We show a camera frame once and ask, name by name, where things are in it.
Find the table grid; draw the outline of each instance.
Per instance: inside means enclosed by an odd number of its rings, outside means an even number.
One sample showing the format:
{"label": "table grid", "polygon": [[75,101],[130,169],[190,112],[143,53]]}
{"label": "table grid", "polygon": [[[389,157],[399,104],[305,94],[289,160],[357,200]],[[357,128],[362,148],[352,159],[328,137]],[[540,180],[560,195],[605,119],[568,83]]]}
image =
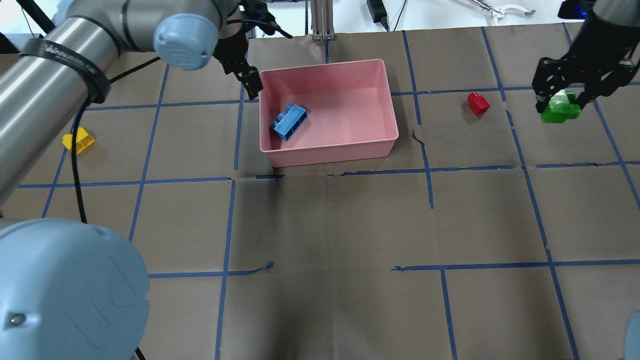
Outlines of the table grid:
{"label": "table grid", "polygon": [[[571,42],[569,32],[564,26],[564,31],[566,36]],[[428,95],[428,94],[446,94],[453,92],[500,92],[500,96],[503,102],[506,102],[506,92],[513,90],[531,90],[531,87],[527,86],[515,86],[515,87],[504,87],[502,81],[500,79],[500,74],[498,70],[498,66],[496,66],[496,62],[494,59],[494,55],[492,53],[492,48],[490,44],[490,40],[487,37],[486,31],[484,28],[481,28],[481,32],[486,44],[486,49],[488,51],[489,57],[491,59],[491,63],[493,66],[493,71],[495,73],[495,79],[497,83],[497,87],[495,88],[477,88],[477,89],[463,89],[463,90],[432,90],[432,91],[418,91],[415,74],[413,72],[413,62],[410,53],[409,41],[406,36],[406,32],[402,31],[404,48],[406,50],[406,59],[408,62],[412,91],[411,92],[394,92],[392,96],[412,96],[413,102],[415,106],[415,113],[417,116],[417,125],[422,126],[422,116],[420,113],[420,104],[418,102],[419,95]],[[330,43],[325,42],[324,50],[325,50],[325,63],[330,62]],[[238,104],[239,111],[237,114],[237,130],[236,130],[236,140],[235,140],[235,152],[234,152],[234,170],[237,171],[239,168],[239,153],[241,151],[241,135],[243,130],[243,111],[244,104],[255,103],[257,100],[249,101],[245,99],[245,91],[241,88],[239,99],[236,101],[205,101],[205,102],[181,102],[181,103],[173,103],[173,104],[165,104],[163,103],[163,95],[167,82],[167,77],[169,73],[169,66],[167,65],[164,70],[164,78],[162,87],[160,90],[160,94],[158,97],[157,104],[149,104],[149,105],[135,105],[135,106],[111,106],[107,108],[89,108],[87,111],[111,111],[111,110],[128,110],[128,109],[140,109],[140,108],[155,108],[155,117],[151,130],[151,135],[148,140],[148,148],[145,158],[145,163],[143,167],[143,172],[141,175],[141,179],[139,181],[113,181],[113,182],[96,182],[96,183],[83,183],[82,187],[102,187],[102,186],[125,186],[125,185],[134,185],[139,186],[138,196],[136,199],[136,204],[134,208],[134,215],[131,222],[131,231],[129,233],[129,240],[134,240],[134,235],[136,231],[136,224],[138,221],[138,214],[140,211],[140,205],[143,200],[143,192],[146,184],[168,184],[168,183],[208,183],[208,182],[228,182],[230,183],[230,194],[229,194],[229,210],[228,210],[228,218],[227,218],[227,236],[225,243],[225,253],[224,253],[224,262],[223,262],[223,270],[222,271],[212,271],[212,272],[175,272],[175,273],[157,273],[150,274],[150,278],[152,279],[167,279],[167,278],[195,278],[195,277],[219,277],[221,278],[221,290],[220,290],[220,303],[218,309],[218,323],[217,323],[217,335],[216,335],[216,345],[215,345],[215,355],[214,358],[216,360],[221,358],[221,346],[222,346],[222,335],[223,335],[223,322],[225,315],[225,297],[227,293],[227,279],[228,277],[236,277],[236,276],[247,276],[251,274],[256,274],[257,272],[263,272],[271,269],[273,266],[277,266],[277,263],[270,262],[270,259],[265,259],[266,266],[264,268],[256,269],[256,270],[241,270],[241,271],[231,271],[229,270],[229,261],[230,261],[230,251],[231,251],[231,239],[232,239],[232,226],[234,223],[234,208],[236,202],[236,181],[238,178],[236,176],[228,176],[228,177],[196,177],[196,178],[176,178],[176,179],[147,179],[147,170],[149,166],[149,161],[152,154],[152,149],[154,146],[154,138],[156,134],[156,128],[158,124],[159,115],[163,108],[169,107],[179,107],[179,106],[201,106],[201,105],[219,105],[219,104]],[[632,83],[631,86],[640,85],[640,83]],[[603,111],[600,109],[597,101],[595,102],[595,108],[597,110],[600,121],[602,122],[602,126],[609,138],[611,143],[611,147],[613,148],[615,155],[617,157],[617,161],[609,162],[609,163],[572,163],[572,164],[563,164],[563,163],[549,163],[549,164],[536,164],[536,169],[542,168],[582,168],[582,167],[615,167],[620,166],[625,178],[628,182],[630,191],[634,197],[635,203],[638,208],[640,208],[640,198],[638,197],[638,193],[636,190],[636,186],[630,176],[628,171],[628,167],[638,166],[640,165],[640,161],[638,160],[625,160],[621,155],[618,146],[616,145],[614,136],[612,135],[609,126],[607,125],[607,121],[603,114]],[[443,291],[443,302],[444,302],[444,310],[448,328],[449,341],[451,346],[451,355],[454,360],[458,358],[458,352],[456,350],[456,336],[455,336],[455,326],[452,319],[452,311],[455,309],[451,309],[451,304],[449,301],[449,290],[447,285],[447,272],[456,271],[456,270],[479,270],[479,269],[503,269],[503,268],[549,268],[550,274],[552,277],[553,285],[556,291],[557,301],[559,304],[559,308],[562,314],[566,335],[568,337],[569,345],[571,348],[571,352],[573,354],[573,358],[575,360],[579,359],[579,349],[576,345],[576,341],[573,336],[572,327],[570,324],[570,319],[566,310],[566,306],[564,304],[563,292],[560,287],[560,283],[558,281],[558,276],[556,274],[556,268],[559,267],[568,267],[568,266],[612,266],[612,265],[640,265],[640,259],[610,259],[610,260],[581,260],[581,261],[554,261],[550,249],[547,247],[547,234],[545,232],[545,226],[542,221],[542,217],[540,215],[540,209],[538,207],[538,201],[536,200],[536,194],[534,191],[534,186],[531,181],[529,175],[529,168],[527,167],[525,156],[520,145],[520,141],[518,139],[518,133],[515,129],[515,125],[513,122],[513,116],[506,110],[506,116],[508,119],[508,124],[511,126],[511,133],[513,135],[513,141],[518,151],[518,155],[520,158],[520,164],[505,164],[505,165],[492,165],[492,166],[474,166],[474,167],[440,167],[440,168],[431,168],[429,166],[428,160],[428,151],[426,150],[426,145],[423,139],[420,139],[416,136],[415,132],[412,133],[412,138],[416,142],[420,143],[420,147],[422,150],[422,159],[424,162],[424,168],[408,168],[408,169],[390,169],[390,170],[359,170],[359,171],[345,171],[341,174],[327,174],[327,176],[385,176],[385,175],[397,175],[401,176],[402,174],[420,174],[424,173],[426,176],[426,191],[428,192],[429,197],[429,207],[431,209],[436,209],[436,204],[434,198],[437,199],[438,194],[434,192],[433,182],[431,175],[432,173],[437,172],[459,172],[459,171],[501,171],[501,170],[516,170],[520,168],[522,170],[522,174],[524,175],[524,179],[527,184],[527,188],[529,191],[529,196],[531,199],[531,206],[534,210],[534,214],[536,217],[536,222],[538,225],[538,230],[540,232],[540,237],[542,239],[542,245],[546,253],[547,261],[546,262],[530,262],[530,263],[476,263],[476,264],[439,264],[439,265],[411,265],[405,266],[405,264],[388,264],[390,271],[392,272],[414,272],[414,271],[437,271],[440,272],[440,280],[442,284]],[[49,189],[48,198],[46,200],[44,209],[42,211],[42,217],[46,217],[49,206],[51,205],[51,201],[55,190],[58,188],[72,188],[73,184],[70,183],[59,183],[60,174],[63,168],[63,164],[65,162],[65,158],[67,155],[67,151],[64,150],[62,152],[60,162],[58,164],[57,171],[55,173],[54,179],[51,184],[22,184],[19,186],[21,189]],[[287,177],[288,174],[262,174],[256,175],[255,180],[280,180]]]}

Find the yellow lego brick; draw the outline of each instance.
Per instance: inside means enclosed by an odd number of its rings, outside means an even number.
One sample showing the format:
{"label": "yellow lego brick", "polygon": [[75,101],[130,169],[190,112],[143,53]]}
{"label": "yellow lego brick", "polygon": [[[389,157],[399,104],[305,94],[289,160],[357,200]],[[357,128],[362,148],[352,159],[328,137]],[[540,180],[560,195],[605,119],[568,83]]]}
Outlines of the yellow lego brick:
{"label": "yellow lego brick", "polygon": [[[71,151],[71,134],[66,134],[62,136],[62,144],[67,148],[67,150]],[[78,128],[78,136],[76,138],[76,154],[81,153],[85,150],[89,145],[93,144],[95,139],[83,127]]]}

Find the power adapter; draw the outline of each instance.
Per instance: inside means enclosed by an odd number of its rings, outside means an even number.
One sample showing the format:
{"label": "power adapter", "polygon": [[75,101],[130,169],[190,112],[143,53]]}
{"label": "power adapter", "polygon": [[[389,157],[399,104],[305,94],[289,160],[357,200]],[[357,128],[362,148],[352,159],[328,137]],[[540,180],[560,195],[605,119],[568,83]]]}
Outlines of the power adapter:
{"label": "power adapter", "polygon": [[382,2],[382,0],[367,0],[367,7],[369,8],[369,13],[371,13],[373,23],[379,22],[380,24],[382,24],[385,30],[389,31],[387,9],[385,9],[385,4]]}

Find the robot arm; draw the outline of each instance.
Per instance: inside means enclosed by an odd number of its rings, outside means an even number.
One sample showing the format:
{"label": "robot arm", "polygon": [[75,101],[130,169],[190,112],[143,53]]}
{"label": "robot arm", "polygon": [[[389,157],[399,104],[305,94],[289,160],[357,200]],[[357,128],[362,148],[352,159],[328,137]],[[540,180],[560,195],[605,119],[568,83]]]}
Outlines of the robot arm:
{"label": "robot arm", "polygon": [[213,55],[255,98],[262,82],[245,60],[254,26],[291,37],[261,0],[74,1],[67,19],[31,40],[0,78],[0,205],[87,98],[104,100],[104,74],[126,51],[155,51],[185,70]]}
{"label": "robot arm", "polygon": [[598,96],[610,96],[631,82],[638,66],[631,60],[640,42],[640,0],[583,1],[588,18],[568,53],[542,58],[533,79],[538,113],[552,97],[574,83],[584,84],[575,104],[584,108]]}
{"label": "robot arm", "polygon": [[[262,83],[245,60],[254,26],[288,35],[260,0],[73,2],[0,78],[0,205],[73,114],[104,101],[104,73],[126,51],[155,51],[186,70],[213,55],[257,96]],[[0,218],[0,284],[2,360],[127,360],[147,321],[144,262],[100,226]]]}

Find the blue tape line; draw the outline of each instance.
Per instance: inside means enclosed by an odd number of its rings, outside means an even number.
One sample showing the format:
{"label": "blue tape line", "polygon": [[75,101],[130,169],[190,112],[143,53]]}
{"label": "blue tape line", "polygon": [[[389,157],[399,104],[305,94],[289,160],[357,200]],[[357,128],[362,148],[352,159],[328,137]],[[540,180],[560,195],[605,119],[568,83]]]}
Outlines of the blue tape line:
{"label": "blue tape line", "polygon": [[518,133],[516,132],[515,125],[513,124],[513,117],[509,110],[505,110],[507,113],[507,120],[509,120],[509,125],[511,126],[511,135],[513,135],[513,141],[516,143],[516,148],[518,149],[518,157],[520,157],[520,162],[522,164],[522,168],[527,168],[527,162],[524,160],[524,152],[522,152],[522,146],[520,145],[520,139],[518,138]]}
{"label": "blue tape line", "polygon": [[455,89],[455,90],[428,90],[425,94],[448,94],[452,92],[491,92],[500,91],[500,88],[477,88],[477,89]]}
{"label": "blue tape line", "polygon": [[[495,73],[495,80],[500,88],[500,95],[502,96],[502,101],[506,101],[506,96],[504,93],[504,85],[502,84],[502,80],[500,79],[500,73],[496,66],[495,58],[493,57],[493,52],[491,50],[491,44],[489,43],[489,38],[486,36],[486,31],[484,28],[481,28],[484,44],[486,45],[487,53],[489,54],[489,59],[491,59],[491,65],[493,67],[493,72]],[[515,126],[513,124],[513,117],[508,110],[505,110],[507,113],[507,119],[509,120],[509,125],[511,126],[511,134],[513,135],[513,141],[518,148],[518,155],[520,157],[520,161],[522,163],[522,170],[524,171],[525,180],[527,181],[527,188],[529,190],[529,196],[531,198],[531,204],[533,205],[533,210],[536,215],[536,221],[538,222],[538,229],[540,230],[540,237],[542,238],[542,243],[545,248],[545,253],[547,255],[547,261],[549,263],[549,269],[551,272],[551,278],[554,282],[554,288],[556,289],[556,296],[558,299],[558,304],[560,306],[560,312],[562,313],[564,320],[564,328],[566,330],[566,334],[569,340],[569,345],[571,346],[571,351],[573,353],[574,360],[579,360],[578,350],[575,345],[575,339],[573,337],[573,331],[571,329],[571,324],[569,323],[569,318],[566,312],[566,308],[564,306],[564,298],[562,296],[562,291],[560,289],[560,284],[557,279],[556,270],[553,266],[553,258],[551,256],[551,251],[547,248],[547,234],[545,232],[545,227],[542,223],[542,217],[540,215],[540,209],[538,207],[538,201],[536,200],[536,195],[533,191],[533,185],[531,183],[531,177],[529,176],[529,171],[527,170],[527,163],[524,159],[524,153],[522,152],[522,146],[520,145],[520,141],[518,139],[518,133],[516,132]]]}
{"label": "blue tape line", "polygon": [[453,319],[451,318],[451,305],[449,303],[449,289],[447,288],[447,275],[444,269],[440,270],[440,280],[442,282],[442,297],[444,298],[444,313],[447,315],[447,329],[449,330],[449,344],[451,345],[451,359],[458,360],[456,350],[456,338],[453,334]]}
{"label": "blue tape line", "polygon": [[471,171],[485,171],[485,170],[513,170],[518,168],[515,165],[497,165],[497,166],[489,166],[489,167],[441,167],[441,168],[432,168],[431,172],[449,172],[449,171],[462,171],[462,170],[471,170]]}
{"label": "blue tape line", "polygon": [[220,289],[220,306],[218,307],[218,332],[216,334],[216,360],[220,360],[220,346],[222,345],[222,323],[225,314],[225,297],[227,296],[227,278],[229,271],[229,254],[231,251],[231,232],[234,223],[234,207],[236,205],[236,182],[231,182],[231,196],[229,197],[229,216],[227,222],[227,244],[225,248],[225,263],[223,266],[222,287]]}
{"label": "blue tape line", "polygon": [[176,279],[183,277],[220,277],[222,271],[208,272],[170,272],[163,274],[149,274],[149,279]]}
{"label": "blue tape line", "polygon": [[258,175],[256,176],[256,180],[268,180],[268,179],[282,179],[284,174],[273,174],[273,175]]}
{"label": "blue tape line", "polygon": [[451,264],[451,265],[413,265],[396,266],[391,271],[430,271],[430,270],[481,270],[481,269],[510,269],[510,268],[543,268],[545,263],[497,263],[497,264]]}
{"label": "blue tape line", "polygon": [[263,272],[265,270],[269,270],[270,268],[273,268],[273,261],[269,261],[267,263],[267,265],[265,265],[264,268],[259,268],[259,269],[250,270],[250,271],[229,271],[229,272],[227,272],[227,275],[229,275],[229,276],[247,276],[247,275],[255,274],[257,272]]}
{"label": "blue tape line", "polygon": [[554,266],[640,265],[640,259],[558,261]]}
{"label": "blue tape line", "polygon": [[[100,186],[126,186],[126,185],[140,185],[139,181],[113,181],[113,182],[104,182],[104,183],[82,183],[80,184],[83,188],[96,188]],[[74,184],[57,184],[57,188],[74,188],[76,187]]]}
{"label": "blue tape line", "polygon": [[138,213],[140,212],[140,203],[142,202],[142,192],[145,188],[145,180],[147,180],[147,170],[149,169],[151,150],[154,147],[154,138],[156,137],[156,128],[158,125],[158,118],[160,117],[160,109],[162,108],[162,99],[164,97],[164,88],[166,87],[166,78],[168,75],[169,65],[167,64],[167,66],[164,68],[162,86],[160,87],[160,94],[158,95],[158,102],[156,104],[156,114],[154,115],[154,124],[151,127],[151,135],[149,136],[149,145],[147,146],[147,157],[145,158],[145,166],[142,168],[142,177],[140,179],[140,188],[138,189],[136,207],[133,211],[133,219],[131,220],[131,228],[129,229],[129,241],[133,241],[133,234],[136,230],[136,224],[138,223]]}
{"label": "blue tape line", "polygon": [[564,28],[564,35],[566,36],[566,41],[569,43],[569,46],[572,44],[571,34],[569,34],[569,29],[566,27],[566,23],[562,23],[562,27]]}
{"label": "blue tape line", "polygon": [[53,184],[24,184],[18,185],[18,189],[50,189]]}
{"label": "blue tape line", "polygon": [[440,271],[440,270],[483,270],[483,269],[512,269],[512,268],[545,268],[564,266],[611,266],[611,265],[640,265],[640,259],[617,260],[577,260],[553,261],[536,263],[485,263],[485,264],[451,264],[451,265],[413,265],[395,266],[391,271]]}
{"label": "blue tape line", "polygon": [[229,181],[230,177],[194,177],[186,179],[145,180],[145,184],[176,184],[176,183],[212,183],[215,181]]}
{"label": "blue tape line", "polygon": [[329,40],[324,41],[324,63],[328,64],[330,62],[329,57]]}
{"label": "blue tape line", "polygon": [[636,186],[634,185],[633,180],[631,180],[631,175],[629,174],[629,170],[627,169],[627,164],[622,159],[622,154],[620,153],[620,149],[618,148],[618,145],[616,145],[616,141],[614,140],[613,135],[611,134],[611,130],[609,130],[609,125],[607,125],[607,121],[605,120],[604,114],[602,113],[602,109],[600,109],[600,105],[598,104],[598,101],[597,100],[593,101],[593,104],[596,107],[596,111],[598,112],[598,116],[600,117],[600,121],[602,123],[602,126],[604,127],[604,131],[607,133],[607,136],[609,137],[609,141],[611,142],[613,151],[616,153],[616,157],[620,162],[620,167],[622,168],[622,172],[625,174],[625,177],[627,178],[627,182],[629,183],[629,188],[631,189],[631,194],[634,196],[634,199],[636,200],[636,205],[638,209],[640,209],[640,197],[638,196],[638,192],[636,190]]}
{"label": "blue tape line", "polygon": [[503,88],[504,91],[515,91],[515,90],[533,90],[531,86],[511,86],[507,88]]}
{"label": "blue tape line", "polygon": [[105,110],[130,110],[130,109],[152,109],[157,105],[125,105],[125,106],[105,106],[102,108],[87,108],[85,111],[105,111]]}
{"label": "blue tape line", "polygon": [[417,88],[415,84],[415,74],[413,72],[413,62],[411,60],[411,51],[409,50],[409,40],[406,37],[405,30],[402,30],[402,38],[404,41],[404,51],[406,52],[407,64],[409,65],[409,75],[411,76],[411,88],[413,90],[413,105],[415,106],[415,116],[416,116],[416,119],[418,120],[418,125],[422,125],[422,117],[420,115],[420,104],[418,103]]}
{"label": "blue tape line", "polygon": [[[249,271],[229,271],[227,272],[228,276],[247,276],[251,274],[256,274],[258,272],[263,272],[265,270],[269,270],[273,268],[273,262],[270,261],[264,268],[259,268],[256,270]],[[170,272],[170,273],[158,273],[158,274],[149,274],[149,279],[175,279],[175,278],[188,278],[188,277],[222,277],[224,276],[224,271],[207,271],[207,272]]]}
{"label": "blue tape line", "polygon": [[56,185],[58,184],[58,179],[60,178],[60,173],[62,172],[62,165],[65,163],[65,158],[67,157],[67,149],[62,150],[62,157],[60,158],[60,162],[58,163],[58,169],[56,170],[56,175],[53,177],[53,183],[51,183],[51,190],[49,191],[49,195],[47,196],[47,202],[44,204],[44,209],[42,210],[42,218],[47,217],[47,213],[49,212],[49,206],[51,206],[51,199],[53,199],[53,193],[56,191]]}
{"label": "blue tape line", "polygon": [[[549,257],[551,257],[548,249],[547,249],[547,254]],[[574,360],[580,360],[580,355],[578,355],[578,347],[575,344],[575,338],[573,337],[573,330],[571,329],[571,323],[569,322],[569,315],[567,314],[566,306],[564,305],[564,297],[562,295],[562,290],[560,290],[560,282],[558,281],[556,268],[554,266],[550,266],[549,270],[551,270],[551,278],[554,282],[554,288],[556,290],[556,295],[558,297],[558,304],[560,304],[560,313],[562,314],[564,328],[566,329],[566,334],[569,337],[569,346],[571,347],[571,353],[573,354]]]}
{"label": "blue tape line", "polygon": [[240,106],[238,106],[238,123],[236,128],[236,152],[234,154],[234,170],[238,170],[240,161],[240,134],[242,133],[242,112],[244,109],[244,86],[240,87]]}
{"label": "blue tape line", "polygon": [[371,170],[371,171],[356,171],[356,172],[343,172],[340,176],[357,176],[357,175],[384,175],[384,174],[417,174],[424,172],[423,168],[410,168],[400,170]]}
{"label": "blue tape line", "polygon": [[427,190],[429,192],[429,206],[431,209],[433,206],[433,186],[431,182],[431,168],[429,167],[429,160],[427,159],[427,150],[425,149],[424,142],[415,136],[415,131],[411,134],[411,137],[420,143],[422,148],[422,160],[424,161],[424,173],[427,175]]}
{"label": "blue tape line", "polygon": [[498,84],[498,88],[500,89],[500,96],[502,97],[502,101],[506,101],[507,97],[504,95],[504,85],[502,85],[502,80],[500,79],[500,73],[498,73],[498,66],[495,64],[495,58],[493,57],[491,44],[489,44],[489,38],[486,36],[486,31],[484,30],[484,27],[480,28],[480,30],[482,31],[482,36],[484,38],[484,44],[486,45],[486,50],[489,53],[489,59],[491,60],[491,66],[493,67],[495,80]]}
{"label": "blue tape line", "polygon": [[612,163],[599,164],[599,163],[574,163],[574,164],[539,164],[536,168],[568,168],[568,167],[610,167],[618,166],[619,162],[614,161]]}
{"label": "blue tape line", "polygon": [[406,52],[406,60],[409,64],[409,74],[411,75],[411,88],[415,93],[417,91],[415,85],[415,74],[413,73],[413,62],[411,61],[411,51],[409,50],[409,40],[406,37],[406,31],[402,30],[402,39],[404,41],[404,51]]}
{"label": "blue tape line", "polygon": [[237,104],[238,100],[223,100],[223,101],[197,101],[197,102],[175,102],[172,104],[162,104],[163,108],[174,108],[177,106],[198,106],[198,105],[228,105]]}
{"label": "blue tape line", "polygon": [[422,116],[420,115],[420,104],[418,103],[418,95],[413,96],[413,105],[415,106],[415,117],[418,119],[418,125],[422,125]]}

